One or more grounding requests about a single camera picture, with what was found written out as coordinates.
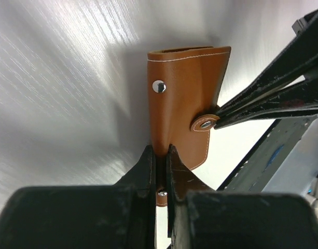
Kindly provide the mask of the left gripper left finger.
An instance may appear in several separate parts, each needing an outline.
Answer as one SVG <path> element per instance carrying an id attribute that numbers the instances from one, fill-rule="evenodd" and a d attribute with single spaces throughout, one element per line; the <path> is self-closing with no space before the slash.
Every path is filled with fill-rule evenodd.
<path id="1" fill-rule="evenodd" d="M 155 248 L 151 146 L 113 185 L 18 189 L 0 214 L 0 248 Z"/>

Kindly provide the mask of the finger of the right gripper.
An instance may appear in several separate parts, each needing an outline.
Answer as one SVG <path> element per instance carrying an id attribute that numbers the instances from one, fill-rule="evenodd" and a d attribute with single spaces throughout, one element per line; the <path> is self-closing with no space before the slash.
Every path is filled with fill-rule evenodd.
<path id="1" fill-rule="evenodd" d="M 317 63 L 318 13 L 247 88 L 224 104 L 217 113 L 232 113 L 256 98 L 286 86 Z"/>
<path id="2" fill-rule="evenodd" d="M 318 80 L 304 80 L 237 111 L 220 115 L 214 128 L 221 129 L 257 119 L 286 119 L 318 114 Z"/>

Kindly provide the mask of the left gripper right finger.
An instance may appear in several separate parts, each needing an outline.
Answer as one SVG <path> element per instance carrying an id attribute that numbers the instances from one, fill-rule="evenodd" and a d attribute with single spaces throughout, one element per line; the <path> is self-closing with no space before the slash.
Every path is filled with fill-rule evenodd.
<path id="1" fill-rule="evenodd" d="M 301 196 L 214 191 L 167 154 L 171 248 L 318 248 L 318 221 Z"/>

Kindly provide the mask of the brown leather card holder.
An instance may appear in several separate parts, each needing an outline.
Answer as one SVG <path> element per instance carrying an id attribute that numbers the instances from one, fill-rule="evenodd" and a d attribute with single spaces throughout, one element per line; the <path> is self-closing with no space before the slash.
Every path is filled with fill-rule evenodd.
<path id="1" fill-rule="evenodd" d="M 156 205 L 167 205 L 165 158 L 170 145 L 190 170 L 207 157 L 210 129 L 231 47 L 185 47 L 147 54 L 151 144 L 157 157 Z"/>

